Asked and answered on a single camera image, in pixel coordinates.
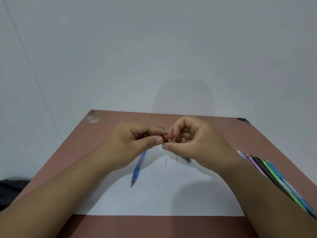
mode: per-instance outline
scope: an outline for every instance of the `person's left hand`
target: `person's left hand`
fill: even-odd
[[[113,171],[127,166],[149,148],[162,144],[160,135],[166,134],[164,128],[142,121],[121,122],[97,149],[101,151],[105,165]]]

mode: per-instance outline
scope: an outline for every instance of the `person's right hand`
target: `person's right hand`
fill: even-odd
[[[168,129],[168,143],[163,149],[196,160],[215,172],[240,162],[238,155],[224,137],[208,122],[184,116]]]

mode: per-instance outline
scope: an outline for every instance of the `fingernail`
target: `fingernail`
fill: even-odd
[[[156,138],[155,143],[156,143],[156,145],[162,144],[163,143],[163,138],[162,137]]]
[[[168,145],[163,144],[162,148],[168,151]]]

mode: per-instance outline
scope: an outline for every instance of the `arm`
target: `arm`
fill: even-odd
[[[0,237],[55,237],[79,203],[110,172],[163,143],[164,129],[142,122],[117,125],[87,155],[0,213]]]
[[[184,116],[163,149],[217,172],[235,194],[259,237],[317,237],[317,222],[242,159],[211,124]]]

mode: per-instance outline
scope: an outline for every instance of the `hand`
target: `hand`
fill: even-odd
[[[176,155],[192,158],[215,172],[240,161],[237,152],[208,122],[193,116],[184,116],[168,129],[169,143],[163,149]]]
[[[130,164],[141,153],[163,143],[160,135],[167,132],[162,127],[141,121],[121,122],[113,128],[97,147],[111,171]]]

